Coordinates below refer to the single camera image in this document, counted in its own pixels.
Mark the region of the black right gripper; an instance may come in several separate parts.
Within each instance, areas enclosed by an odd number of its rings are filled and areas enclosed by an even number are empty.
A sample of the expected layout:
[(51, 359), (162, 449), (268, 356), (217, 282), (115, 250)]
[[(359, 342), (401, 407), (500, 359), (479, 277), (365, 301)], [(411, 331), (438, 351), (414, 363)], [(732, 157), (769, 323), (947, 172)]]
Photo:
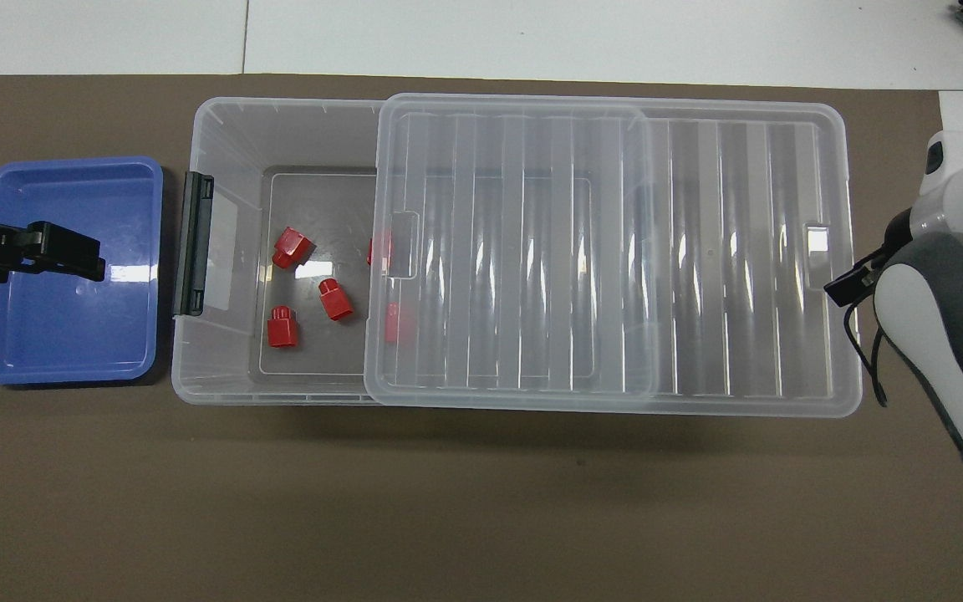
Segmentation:
[[(883, 243), (879, 247), (880, 267), (889, 262), (900, 248), (912, 240), (910, 216), (912, 216), (912, 209), (905, 209), (888, 222)], [(851, 306), (872, 293), (876, 279), (878, 277), (875, 275), (872, 262), (859, 262), (827, 283), (824, 291), (834, 305)]]

